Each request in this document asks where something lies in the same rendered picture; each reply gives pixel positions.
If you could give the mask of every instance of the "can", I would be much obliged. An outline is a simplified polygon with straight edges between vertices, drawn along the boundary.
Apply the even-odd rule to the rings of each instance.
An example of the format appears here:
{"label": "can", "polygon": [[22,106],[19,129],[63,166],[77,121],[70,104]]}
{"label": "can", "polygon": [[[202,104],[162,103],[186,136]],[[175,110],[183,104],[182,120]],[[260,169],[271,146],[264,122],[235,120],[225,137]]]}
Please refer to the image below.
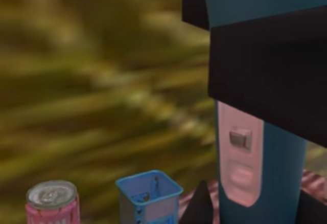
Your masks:
{"label": "can", "polygon": [[26,194],[27,224],[80,224],[76,186],[67,181],[42,182]]}

